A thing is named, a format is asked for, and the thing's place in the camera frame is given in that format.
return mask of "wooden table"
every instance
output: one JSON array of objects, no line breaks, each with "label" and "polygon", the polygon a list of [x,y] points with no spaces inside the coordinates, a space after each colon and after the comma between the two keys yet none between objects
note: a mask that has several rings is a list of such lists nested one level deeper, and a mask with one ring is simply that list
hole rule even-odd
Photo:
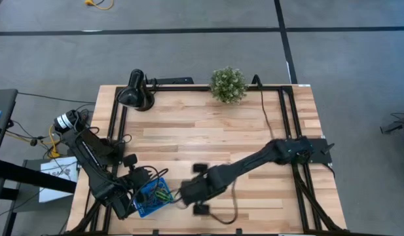
[{"label": "wooden table", "polygon": [[[102,138],[107,136],[115,88],[116,85],[103,85],[98,94],[92,126],[100,127],[98,135]],[[293,85],[293,92],[303,134],[319,138],[322,130],[312,89]],[[278,93],[264,91],[263,94],[273,136],[285,138]],[[247,92],[239,105],[218,102],[209,92],[160,91],[155,98],[155,105],[149,111],[128,109],[125,134],[131,134],[133,140],[127,144],[125,155],[136,153],[138,166],[152,165],[159,170],[169,168],[164,177],[172,189],[179,187],[181,180],[194,176],[191,173],[192,164],[202,162],[214,166],[234,162],[260,150],[270,140],[258,91]],[[291,117],[288,102],[286,106]],[[332,173],[319,164],[311,164],[310,169],[317,200],[335,223],[345,228]],[[118,175],[122,176],[127,171],[121,166]],[[87,193],[88,178],[81,172],[67,223],[68,230],[84,216]],[[239,177],[236,197],[238,220],[228,226],[209,216],[193,216],[192,207],[180,210],[170,205],[144,219],[135,213],[125,220],[118,220],[112,211],[109,233],[152,233],[153,229],[169,234],[235,233],[237,228],[242,228],[244,233],[302,233],[290,165],[269,163]],[[313,228],[310,205],[307,200],[305,202],[309,225]],[[208,203],[212,212],[220,218],[228,220],[233,217],[230,188]],[[97,229],[102,228],[104,210],[102,207]]]}]

